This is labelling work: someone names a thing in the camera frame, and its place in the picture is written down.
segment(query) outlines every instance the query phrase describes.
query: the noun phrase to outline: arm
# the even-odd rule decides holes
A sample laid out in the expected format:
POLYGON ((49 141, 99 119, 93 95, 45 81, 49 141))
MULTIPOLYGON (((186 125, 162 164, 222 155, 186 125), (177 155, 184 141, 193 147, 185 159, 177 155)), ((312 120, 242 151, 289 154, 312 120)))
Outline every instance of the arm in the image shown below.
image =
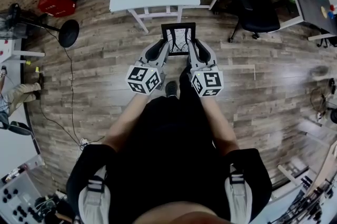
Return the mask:
POLYGON ((221 154, 226 155, 233 150, 238 150, 234 130, 222 114, 216 99, 211 96, 200 99, 213 132, 215 145, 221 154))
POLYGON ((2 92, 2 89, 4 87, 5 84, 5 77, 7 75, 7 69, 5 67, 1 68, 1 77, 0 77, 0 92, 2 92))
POLYGON ((148 95, 136 94, 126 107, 125 111, 109 129, 103 144, 109 145, 117 152, 123 146, 128 135, 136 125, 148 99, 148 95))

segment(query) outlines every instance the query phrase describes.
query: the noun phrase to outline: black shirt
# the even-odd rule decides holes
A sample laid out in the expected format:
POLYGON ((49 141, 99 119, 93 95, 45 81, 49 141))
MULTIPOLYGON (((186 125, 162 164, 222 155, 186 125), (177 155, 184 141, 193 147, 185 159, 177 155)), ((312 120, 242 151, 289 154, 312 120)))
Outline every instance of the black shirt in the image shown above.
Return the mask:
POLYGON ((151 114, 152 124, 149 115, 142 115, 121 152, 108 145, 85 147, 67 183, 68 200, 75 212, 80 191, 106 165, 110 223, 132 223, 154 207, 175 201, 199 203, 230 220, 224 181, 233 163, 243 170, 252 189, 252 219, 258 215, 271 195, 269 175, 258 150, 235 150, 222 157, 204 122, 179 117, 167 120, 151 114))

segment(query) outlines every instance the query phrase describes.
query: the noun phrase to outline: wire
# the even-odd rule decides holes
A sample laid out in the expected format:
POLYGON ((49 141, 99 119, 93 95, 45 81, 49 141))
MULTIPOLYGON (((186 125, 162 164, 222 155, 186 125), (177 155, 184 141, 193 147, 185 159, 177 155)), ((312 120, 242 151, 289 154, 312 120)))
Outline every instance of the wire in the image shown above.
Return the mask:
POLYGON ((73 81, 74 81, 74 73, 73 73, 73 60, 69 57, 67 50, 64 48, 64 51, 66 53, 66 55, 68 56, 69 60, 70 60, 70 70, 72 72, 72 81, 71 81, 71 88, 72 88, 72 124, 73 124, 73 131, 74 131, 74 135, 75 137, 79 140, 79 138, 77 137, 76 133, 75 133, 75 126, 74 126, 74 112, 73 112, 73 103, 74 103, 74 88, 73 88, 73 81))
POLYGON ((334 106, 336 106, 336 107, 337 107, 337 105, 336 105, 336 104, 334 104, 334 103, 332 103, 332 102, 326 101, 326 103, 332 104, 332 105, 334 105, 334 106))
POLYGON ((44 112, 43 112, 43 110, 42 110, 42 105, 41 105, 41 100, 40 100, 40 109, 41 109, 41 112, 42 112, 42 115, 44 116, 44 118, 45 119, 47 119, 48 121, 51 121, 51 122, 54 122, 55 124, 57 124, 57 125, 59 125, 62 129, 63 129, 63 131, 65 132, 65 133, 67 133, 68 135, 69 135, 69 137, 70 138, 72 138, 72 140, 78 145, 78 146, 80 146, 80 144, 70 135, 70 133, 68 132, 68 131, 66 131, 65 129, 64 129, 64 127, 63 126, 61 126, 59 123, 57 123, 56 121, 54 121, 54 120, 52 120, 52 119, 49 119, 45 114, 44 114, 44 112))
POLYGON ((100 140, 102 140, 104 137, 101 137, 101 138, 99 138, 97 141, 92 141, 92 142, 89 142, 88 144, 90 144, 90 143, 93 143, 93 142, 99 142, 100 140))
POLYGON ((11 105, 11 102, 7 102, 7 101, 5 101, 5 98, 4 98, 4 96, 2 95, 2 93, 0 92, 0 95, 1 95, 1 97, 2 97, 2 99, 3 99, 3 101, 6 103, 6 104, 8 104, 8 105, 11 105))
MULTIPOLYGON (((58 43, 60 43, 59 41, 58 41, 58 38, 55 36, 55 35, 53 35, 47 28, 45 28, 46 29, 46 31, 49 33, 49 34, 51 34, 54 38, 56 38, 56 40, 57 40, 57 42, 58 43)), ((80 139, 77 137, 77 135, 76 135, 76 132, 75 132, 75 125, 74 125, 74 112, 73 112, 73 103, 74 103, 74 88, 73 88, 73 81, 74 81, 74 73, 73 73, 73 60, 70 58, 70 56, 68 55, 68 53, 67 53, 67 50, 65 49, 65 48, 63 48, 64 49, 64 51, 65 51, 65 54, 68 56, 68 58, 69 58, 69 60, 70 60, 70 70, 71 70, 71 73, 72 73, 72 81, 71 81, 71 88, 72 88, 72 104, 71 104, 71 110, 72 110, 72 125, 73 125, 73 131, 74 131, 74 135, 75 135, 75 137, 77 138, 77 140, 78 140, 78 142, 79 143, 81 143, 80 142, 80 139)))
POLYGON ((11 79, 7 74, 5 74, 5 76, 6 76, 7 78, 9 78, 9 80, 11 81, 11 83, 15 86, 15 84, 14 84, 13 81, 12 81, 12 79, 11 79))

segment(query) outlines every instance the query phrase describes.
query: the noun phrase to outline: wooden floor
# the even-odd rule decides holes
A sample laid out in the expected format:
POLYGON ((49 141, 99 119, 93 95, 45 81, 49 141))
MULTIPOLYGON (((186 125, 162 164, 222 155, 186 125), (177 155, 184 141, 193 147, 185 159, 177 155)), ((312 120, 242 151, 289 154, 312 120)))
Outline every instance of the wooden floor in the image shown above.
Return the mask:
MULTIPOLYGON (((77 42, 68 49, 74 71, 74 125, 79 138, 90 141, 105 135, 123 111, 133 93, 124 78, 140 51, 161 38, 161 24, 175 22, 167 18, 146 21, 150 33, 145 34, 134 18, 123 12, 110 13, 110 0, 81 0, 74 18, 81 31, 77 42)), ((50 20, 61 25, 66 19, 50 20)), ((196 22, 196 37, 216 51, 223 70, 225 88, 218 97, 225 116, 233 124, 241 148, 255 147, 273 183, 283 179, 278 164, 300 161, 318 169, 326 154, 320 144, 306 138, 298 130, 303 118, 314 118, 310 93, 326 80, 317 81, 315 70, 329 68, 336 74, 337 50, 317 48, 306 38, 317 32, 293 26, 272 34, 261 34, 253 40, 251 33, 240 30, 235 43, 227 38, 237 17, 213 15, 205 9, 184 10, 183 22, 196 22)), ((35 67, 45 75, 42 109, 73 135, 71 117, 70 61, 56 39, 41 30, 31 38, 29 51, 44 51, 42 59, 32 58, 25 67, 25 81, 37 78, 35 67)), ((167 81, 178 79, 185 57, 172 57, 165 67, 167 81)), ((162 95, 156 92, 152 97, 162 95)), ((46 166, 33 171, 40 190, 51 193, 65 190, 67 178, 81 151, 55 123, 41 113, 39 101, 28 104, 36 140, 46 166)), ((320 137, 331 142, 334 137, 320 137)))

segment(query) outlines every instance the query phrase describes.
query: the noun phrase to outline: shoe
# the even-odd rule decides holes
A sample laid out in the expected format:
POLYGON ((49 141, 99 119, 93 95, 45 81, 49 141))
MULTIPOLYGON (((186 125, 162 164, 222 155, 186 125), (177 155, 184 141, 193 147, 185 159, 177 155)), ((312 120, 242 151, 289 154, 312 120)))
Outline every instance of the shoe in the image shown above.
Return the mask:
POLYGON ((37 83, 41 86, 41 89, 43 89, 43 86, 44 86, 44 77, 43 77, 42 73, 38 74, 37 83))
POLYGON ((177 96, 178 84, 176 81, 169 82, 165 87, 166 97, 177 96))
POLYGON ((36 99, 37 100, 40 100, 41 99, 41 94, 39 91, 33 91, 33 94, 36 96, 36 99))

